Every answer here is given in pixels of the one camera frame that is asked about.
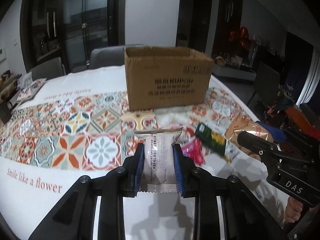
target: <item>door handle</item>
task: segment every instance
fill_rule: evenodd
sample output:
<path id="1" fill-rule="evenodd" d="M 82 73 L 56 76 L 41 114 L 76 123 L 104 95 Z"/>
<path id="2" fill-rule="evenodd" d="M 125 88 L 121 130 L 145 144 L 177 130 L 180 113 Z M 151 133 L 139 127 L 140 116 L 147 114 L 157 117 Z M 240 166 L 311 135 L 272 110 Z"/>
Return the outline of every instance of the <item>door handle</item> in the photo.
<path id="1" fill-rule="evenodd" d="M 225 15 L 225 17 L 224 17 L 224 20 L 225 20 L 226 22 L 228 22 L 228 21 L 227 21 L 227 15 L 228 15 L 228 20 L 229 20 L 229 5 L 226 6 L 226 15 Z"/>
<path id="2" fill-rule="evenodd" d="M 228 6 L 228 19 L 227 19 L 227 23 L 229 22 L 229 17 L 230 17 L 230 3 L 227 5 Z"/>
<path id="3" fill-rule="evenodd" d="M 111 30 L 112 30 L 111 25 L 112 25 L 112 16 L 109 16 L 109 31 L 110 31 L 110 32 L 111 32 Z"/>
<path id="4" fill-rule="evenodd" d="M 53 12 L 53 30 L 54 30 L 54 37 L 57 37 L 57 27 L 56 27 L 56 12 Z"/>
<path id="5" fill-rule="evenodd" d="M 50 39 L 50 29 L 49 29 L 49 12 L 47 12 L 47 33 L 48 33 L 48 37 Z"/>
<path id="6" fill-rule="evenodd" d="M 231 15 L 230 15 L 230 17 L 232 17 L 232 15 L 233 15 L 233 0 L 231 0 Z"/>

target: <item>blue cloth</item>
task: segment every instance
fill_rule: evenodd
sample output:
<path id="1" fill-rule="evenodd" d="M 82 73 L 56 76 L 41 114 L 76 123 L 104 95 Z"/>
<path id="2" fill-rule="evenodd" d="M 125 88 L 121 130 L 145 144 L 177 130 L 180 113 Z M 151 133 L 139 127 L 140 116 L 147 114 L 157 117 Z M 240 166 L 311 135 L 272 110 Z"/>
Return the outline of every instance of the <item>blue cloth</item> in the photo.
<path id="1" fill-rule="evenodd" d="M 257 121 L 256 123 L 266 129 L 272 135 L 275 142 L 280 143 L 284 142 L 287 139 L 284 132 L 279 128 L 272 127 L 260 121 Z"/>

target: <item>human hand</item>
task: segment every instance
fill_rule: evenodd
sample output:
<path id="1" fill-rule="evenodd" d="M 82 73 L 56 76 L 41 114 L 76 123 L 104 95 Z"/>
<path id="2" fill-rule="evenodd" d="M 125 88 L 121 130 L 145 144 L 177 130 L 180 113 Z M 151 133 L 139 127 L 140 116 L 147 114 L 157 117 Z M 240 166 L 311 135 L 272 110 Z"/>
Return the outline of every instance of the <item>human hand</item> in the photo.
<path id="1" fill-rule="evenodd" d="M 284 211 L 284 219 L 289 223 L 294 223 L 298 221 L 301 216 L 301 211 L 303 209 L 303 204 L 294 199 L 293 197 L 288 198 L 287 206 Z"/>

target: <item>pink packet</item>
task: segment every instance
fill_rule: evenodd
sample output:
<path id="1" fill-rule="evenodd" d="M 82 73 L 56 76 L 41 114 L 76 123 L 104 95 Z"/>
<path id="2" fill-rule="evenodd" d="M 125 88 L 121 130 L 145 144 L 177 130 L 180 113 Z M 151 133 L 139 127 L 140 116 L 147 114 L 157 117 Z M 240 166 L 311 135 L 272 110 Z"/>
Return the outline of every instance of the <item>pink packet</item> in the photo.
<path id="1" fill-rule="evenodd" d="M 199 138 L 195 138 L 192 142 L 182 145 L 181 150 L 183 155 L 191 158 L 195 164 L 204 164 L 204 157 L 201 154 L 201 141 Z"/>

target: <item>green snack package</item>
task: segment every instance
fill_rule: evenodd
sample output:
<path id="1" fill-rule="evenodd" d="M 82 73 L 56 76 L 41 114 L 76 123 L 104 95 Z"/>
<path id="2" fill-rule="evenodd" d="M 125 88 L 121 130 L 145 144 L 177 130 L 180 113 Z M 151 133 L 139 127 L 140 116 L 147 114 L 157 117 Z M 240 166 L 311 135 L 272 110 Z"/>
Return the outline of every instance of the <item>green snack package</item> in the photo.
<path id="1" fill-rule="evenodd" d="M 208 126 L 200 123 L 197 126 L 195 136 L 213 152 L 225 157 L 227 140 L 220 134 L 213 132 Z"/>

